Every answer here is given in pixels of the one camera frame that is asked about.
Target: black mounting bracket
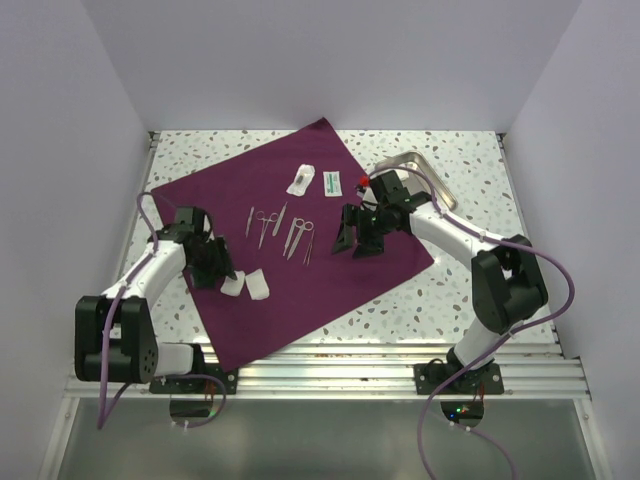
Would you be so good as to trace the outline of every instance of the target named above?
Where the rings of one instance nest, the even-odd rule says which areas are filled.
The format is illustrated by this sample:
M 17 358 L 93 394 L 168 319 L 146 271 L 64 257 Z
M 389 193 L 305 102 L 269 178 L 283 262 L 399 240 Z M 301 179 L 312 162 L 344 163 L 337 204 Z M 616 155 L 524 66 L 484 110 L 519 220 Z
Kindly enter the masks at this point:
M 440 360 L 419 363 L 413 366 L 413 379 L 418 395 L 430 395 L 438 385 L 449 378 L 455 371 Z M 485 395 L 502 395 L 504 384 L 500 366 L 491 362 L 477 370 L 471 370 L 453 382 L 438 395 L 475 395 L 481 384 L 484 384 Z
M 238 388 L 239 370 L 224 372 L 218 363 L 206 363 L 203 375 L 209 375 L 220 380 L 227 391 L 227 395 L 235 395 Z M 149 385 L 149 393 L 157 395 L 190 395 L 204 394 L 206 380 L 167 378 L 164 383 L 154 379 Z

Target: terrazzo surface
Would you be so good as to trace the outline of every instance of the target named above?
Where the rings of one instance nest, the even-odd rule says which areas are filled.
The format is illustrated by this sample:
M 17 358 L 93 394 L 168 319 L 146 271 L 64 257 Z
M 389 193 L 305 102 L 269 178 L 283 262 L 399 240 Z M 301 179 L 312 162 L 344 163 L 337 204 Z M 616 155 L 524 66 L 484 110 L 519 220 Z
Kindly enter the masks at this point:
M 145 188 L 150 190 L 223 162 L 288 133 L 291 132 L 164 131 Z M 505 237 L 522 233 L 493 132 L 345 130 L 338 131 L 338 135 L 365 169 L 407 150 L 421 152 L 456 196 L 456 214 Z M 146 199 L 143 205 L 153 224 L 159 227 L 161 221 L 153 201 Z M 138 216 L 125 268 L 129 268 L 142 254 L 148 236 L 149 232 Z M 432 267 L 296 343 L 459 341 L 474 318 L 470 274 L 441 249 L 427 242 L 424 244 L 435 259 Z M 547 311 L 542 310 L 535 318 Z M 181 275 L 169 283 L 153 306 L 152 319 L 158 341 L 209 343 Z M 554 336 L 549 325 L 542 325 L 522 332 L 512 341 L 554 343 Z

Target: white robotic arm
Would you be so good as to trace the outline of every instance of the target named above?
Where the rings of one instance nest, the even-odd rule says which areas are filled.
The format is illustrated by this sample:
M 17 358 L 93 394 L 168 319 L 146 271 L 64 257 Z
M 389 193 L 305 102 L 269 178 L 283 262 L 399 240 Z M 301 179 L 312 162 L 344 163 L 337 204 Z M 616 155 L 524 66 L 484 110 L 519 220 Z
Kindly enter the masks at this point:
M 410 195 L 395 170 L 372 176 L 361 184 L 360 191 L 361 205 L 343 207 L 333 252 L 357 243 L 354 258 L 379 255 L 384 252 L 384 235 L 403 231 L 435 244 L 467 267 L 476 318 L 447 354 L 444 378 L 472 362 L 476 363 L 465 375 L 477 378 L 492 363 L 493 355 L 477 359 L 547 302 L 535 256 L 509 246 L 530 246 L 529 241 L 516 235 L 508 244 L 496 246 L 502 237 L 438 209 L 426 192 Z
M 108 381 L 147 383 L 154 377 L 202 373 L 199 345 L 157 343 L 150 310 L 167 284 L 185 268 L 196 287 L 211 287 L 216 279 L 235 278 L 223 237 L 205 231 L 204 210 L 178 207 L 174 223 L 155 232 L 140 259 L 99 296 L 85 296 L 76 305 L 75 370 L 84 381 L 99 381 L 108 359 Z M 120 327 L 109 329 L 108 353 L 103 351 L 107 318 Z
M 480 230 L 474 224 L 463 220 L 451 212 L 446 213 L 449 217 L 453 217 L 469 229 L 476 231 L 482 237 L 501 238 L 493 233 Z M 479 252 L 492 248 L 487 243 L 480 241 L 477 237 L 463 232 L 451 222 L 445 220 L 443 214 L 436 211 L 432 202 L 419 206 L 415 212 L 409 215 L 409 221 L 413 235 L 441 248 L 462 263 L 469 271 L 471 271 L 471 260 L 475 258 Z M 454 347 L 455 356 L 463 366 L 466 366 L 495 345 L 501 336 L 501 334 L 492 332 L 486 328 L 478 318 L 475 318 L 473 322 L 471 322 L 465 336 Z M 480 368 L 492 360 L 493 355 L 489 355 L 481 362 L 478 362 L 475 368 Z

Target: purple cable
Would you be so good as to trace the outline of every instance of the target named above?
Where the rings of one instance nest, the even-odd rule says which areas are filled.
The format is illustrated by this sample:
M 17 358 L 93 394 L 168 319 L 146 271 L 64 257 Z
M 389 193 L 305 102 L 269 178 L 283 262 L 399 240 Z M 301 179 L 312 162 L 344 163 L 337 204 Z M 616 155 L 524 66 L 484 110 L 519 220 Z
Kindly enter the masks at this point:
M 482 235 L 480 235 L 478 232 L 476 232 L 473 229 L 467 227 L 466 225 L 463 225 L 462 223 L 457 221 L 455 218 L 450 217 L 446 213 L 443 214 L 442 208 L 438 204 L 438 199 L 436 198 L 436 189 L 433 186 L 433 183 L 431 182 L 431 180 L 424 173 L 422 173 L 422 172 L 420 172 L 418 170 L 414 170 L 412 168 L 407 168 L 407 167 L 402 167 L 402 166 L 393 166 L 393 167 L 382 167 L 382 168 L 375 169 L 371 173 L 369 173 L 369 177 L 371 177 L 372 175 L 376 175 L 378 173 L 381 173 L 381 172 L 385 172 L 387 170 L 404 170 L 405 172 L 413 173 L 413 174 L 417 175 L 418 177 L 420 177 L 421 179 L 423 179 L 427 183 L 427 185 L 429 185 L 429 189 L 431 190 L 431 193 L 432 193 L 431 201 L 432 201 L 433 207 L 436 209 L 436 211 L 438 213 L 442 214 L 443 218 L 445 218 L 449 223 L 451 223 L 455 227 L 459 228 L 463 232 L 465 232 L 465 233 L 467 233 L 467 234 L 469 234 L 469 235 L 471 235 L 471 236 L 473 236 L 475 238 L 482 239 Z M 496 239 L 493 239 L 493 238 L 490 238 L 490 237 L 484 237 L 483 240 L 486 241 L 487 243 L 491 243 L 493 245 L 501 245 L 501 246 L 504 246 L 504 247 L 515 248 L 517 250 L 521 250 L 523 252 L 531 253 L 531 254 L 536 255 L 538 257 L 544 258 L 545 260 L 547 260 L 548 262 L 553 264 L 553 266 L 555 266 L 560 271 L 560 273 L 562 273 L 562 275 L 564 276 L 564 278 L 567 281 L 567 285 L 569 287 L 569 294 L 567 296 L 567 300 L 565 301 L 564 305 L 562 305 L 562 307 L 560 307 L 557 311 L 547 315 L 546 317 L 541 318 L 540 320 L 536 320 L 536 321 L 527 323 L 526 325 L 521 325 L 519 327 L 512 328 L 510 330 L 510 332 L 507 333 L 506 335 L 504 335 L 502 338 L 500 338 L 500 340 L 498 340 L 493 347 L 489 348 L 486 352 L 481 354 L 478 358 L 473 360 L 471 363 L 469 363 L 467 366 L 465 366 L 461 370 L 458 370 L 455 374 L 453 374 L 448 379 L 446 379 L 444 382 L 442 382 L 440 385 L 438 385 L 434 389 L 433 392 L 431 392 L 431 395 L 429 395 L 429 398 L 425 402 L 424 407 L 422 407 L 422 410 L 420 412 L 420 419 L 418 420 L 418 451 L 420 452 L 420 459 L 422 460 L 422 464 L 424 465 L 425 470 L 427 471 L 428 475 L 431 477 L 432 480 L 437 480 L 437 477 L 436 477 L 433 469 L 431 468 L 431 465 L 429 465 L 429 461 L 427 460 L 427 456 L 426 456 L 426 453 L 424 451 L 424 443 L 423 443 L 423 439 L 422 439 L 422 429 L 423 429 L 424 419 L 426 417 L 427 411 L 429 410 L 429 407 L 431 406 L 431 403 L 433 402 L 433 399 L 435 398 L 435 396 L 438 395 L 442 390 L 447 388 L 447 386 L 449 386 L 451 383 L 455 382 L 462 375 L 464 375 L 469 370 L 471 370 L 477 363 L 481 362 L 482 360 L 487 358 L 489 355 L 492 355 L 494 352 L 496 352 L 496 350 L 498 350 L 502 345 L 504 345 L 506 343 L 506 341 L 509 339 L 510 335 L 516 334 L 518 332 L 522 332 L 523 330 L 526 330 L 528 328 L 532 328 L 532 327 L 538 326 L 538 325 L 540 325 L 542 323 L 545 323 L 545 322 L 548 322 L 548 321 L 553 320 L 555 318 L 558 318 L 560 315 L 562 315 L 564 312 L 566 312 L 569 309 L 569 307 L 573 303 L 573 299 L 575 298 L 576 291 L 575 291 L 575 285 L 573 283 L 573 279 L 571 278 L 571 275 L 566 270 L 566 268 L 564 268 L 564 266 L 562 266 L 560 264 L 560 262 L 558 262 L 555 258 L 551 257 L 550 255 L 547 255 L 546 253 L 540 252 L 539 250 L 537 250 L 535 248 L 532 248 L 532 247 L 529 247 L 529 246 L 526 246 L 526 245 L 520 245 L 520 244 L 517 244 L 517 243 L 512 243 L 512 242 L 509 242 L 507 240 L 496 240 Z M 504 456 L 507 459 L 507 461 L 509 462 L 509 466 L 511 468 L 511 478 L 514 479 L 514 480 L 517 480 L 519 478 L 519 475 L 518 475 L 518 472 L 517 472 L 517 470 L 515 468 L 515 463 L 514 463 L 513 459 L 511 458 L 511 456 L 509 455 L 509 453 L 504 449 L 504 447 L 502 447 L 498 442 L 496 442 L 495 440 L 493 440 L 491 437 L 487 436 L 486 434 L 483 434 L 483 433 L 480 433 L 480 432 L 477 432 L 477 434 L 479 436 L 483 437 L 484 439 L 486 439 L 487 441 L 491 442 L 496 448 L 498 448 L 504 454 Z
M 98 400 L 98 430 L 102 429 L 102 427 L 104 426 L 104 423 L 107 421 L 107 417 L 109 417 L 109 415 L 111 414 L 111 411 L 113 410 L 113 407 L 115 406 L 116 402 L 129 386 L 129 384 L 123 385 L 118 391 L 118 393 L 115 395 L 113 400 L 109 402 L 109 404 L 107 404 L 107 383 L 109 381 L 109 332 L 111 332 L 111 326 L 113 325 L 113 317 L 116 313 L 116 309 L 118 308 L 118 304 L 120 303 L 120 300 L 122 300 L 122 296 L 127 291 L 127 286 L 129 285 L 129 283 L 131 283 L 131 281 L 136 277 L 136 275 L 140 273 L 140 271 L 153 258 L 153 255 L 158 251 L 158 234 L 154 230 L 153 225 L 151 224 L 151 220 L 149 220 L 149 217 L 147 216 L 144 209 L 142 208 L 142 199 L 147 195 L 151 197 L 153 196 L 153 194 L 149 192 L 142 192 L 138 195 L 138 198 L 136 199 L 136 204 L 138 206 L 138 212 L 140 213 L 142 220 L 147 225 L 147 227 L 149 227 L 149 230 L 151 231 L 151 237 L 153 238 L 153 253 L 145 255 L 145 257 L 140 261 L 140 263 L 138 263 L 136 268 L 131 270 L 131 272 L 129 272 L 129 275 L 125 277 L 124 285 L 122 285 L 118 289 L 116 296 L 111 302 L 109 311 L 107 312 L 107 318 L 105 319 L 105 322 L 104 322 L 104 330 L 102 331 L 102 354 L 100 358 L 100 396 Z
M 430 412 L 431 415 L 433 415 L 434 417 L 438 418 L 439 420 L 443 421 L 443 422 L 447 422 L 449 424 L 453 423 L 453 425 L 456 428 L 459 428 L 460 430 L 463 431 L 467 431 L 467 427 L 464 425 L 460 425 L 459 423 L 455 423 L 455 422 L 450 422 L 448 421 L 446 418 L 444 418 L 442 415 L 436 413 L 436 412 Z M 507 450 L 500 445 L 496 440 L 493 439 L 493 437 L 487 435 L 484 432 L 481 432 L 479 430 L 476 430 L 475 428 L 469 428 L 469 433 L 471 433 L 472 435 L 475 435 L 477 437 L 480 437 L 484 440 L 486 440 L 489 443 L 492 443 L 498 450 L 500 450 L 500 452 L 502 453 L 502 455 L 504 455 L 504 457 L 507 459 L 507 462 L 509 462 L 509 468 L 511 469 L 511 476 L 517 478 L 518 477 L 518 469 L 516 467 L 515 462 L 513 461 L 513 459 L 511 458 L 511 456 L 509 455 L 509 452 L 507 452 Z
M 220 380 L 218 380 L 216 377 L 212 377 L 211 375 L 201 375 L 201 374 L 197 374 L 197 373 L 188 373 L 186 375 L 167 375 L 168 379 L 179 379 L 179 380 L 209 380 L 213 383 L 216 384 L 216 386 L 218 386 L 220 388 L 220 390 L 222 391 L 222 401 L 220 402 L 220 406 L 218 407 L 218 409 L 209 414 L 209 416 L 207 418 L 205 418 L 204 420 L 199 420 L 197 422 L 185 422 L 183 423 L 181 426 L 184 428 L 196 428 L 196 427 L 202 427 L 203 425 L 206 425 L 209 422 L 212 422 L 215 418 L 218 418 L 218 415 L 220 415 L 220 412 L 222 412 L 222 409 L 224 408 L 224 406 L 227 403 L 227 389 L 224 386 L 224 383 L 222 383 Z

